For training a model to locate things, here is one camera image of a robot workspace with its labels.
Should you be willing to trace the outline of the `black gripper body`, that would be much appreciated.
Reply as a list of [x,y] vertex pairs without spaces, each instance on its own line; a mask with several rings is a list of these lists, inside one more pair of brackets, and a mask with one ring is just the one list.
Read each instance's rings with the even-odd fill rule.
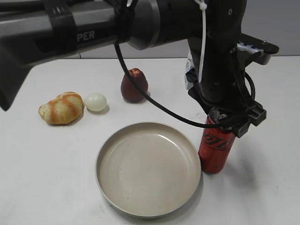
[[[199,74],[200,44],[198,38],[190,38],[195,70]],[[221,48],[215,41],[206,38],[202,80],[196,79],[196,90],[210,107],[221,110],[248,110],[254,100],[246,90],[245,76],[240,68],[236,45]]]

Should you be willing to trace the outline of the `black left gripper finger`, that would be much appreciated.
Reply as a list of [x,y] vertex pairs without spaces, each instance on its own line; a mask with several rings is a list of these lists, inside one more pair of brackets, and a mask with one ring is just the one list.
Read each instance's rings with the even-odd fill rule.
[[267,117],[267,111],[263,106],[254,101],[254,105],[250,107],[244,114],[237,117],[237,122],[232,125],[232,131],[237,138],[241,138],[247,133],[250,125],[257,127]]

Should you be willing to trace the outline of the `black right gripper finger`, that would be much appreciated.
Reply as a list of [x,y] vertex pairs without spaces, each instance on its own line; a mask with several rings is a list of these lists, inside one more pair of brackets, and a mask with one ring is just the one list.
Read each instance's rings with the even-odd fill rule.
[[201,108],[203,109],[203,111],[205,113],[209,113],[210,110],[212,109],[212,107],[208,106],[207,104],[205,104],[203,102],[203,100],[201,99],[200,97],[200,94],[198,93],[198,91],[196,90],[195,87],[192,87],[188,90],[188,95],[193,98],[200,106]]

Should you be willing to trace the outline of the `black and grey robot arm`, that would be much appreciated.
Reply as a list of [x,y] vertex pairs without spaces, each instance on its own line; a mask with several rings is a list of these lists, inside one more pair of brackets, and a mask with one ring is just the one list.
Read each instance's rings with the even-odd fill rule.
[[30,70],[39,64],[120,44],[143,50],[187,39],[196,75],[193,98],[204,111],[226,117],[218,128],[242,137],[266,119],[245,68],[261,52],[246,49],[244,0],[31,0],[0,4],[0,106],[7,111]]

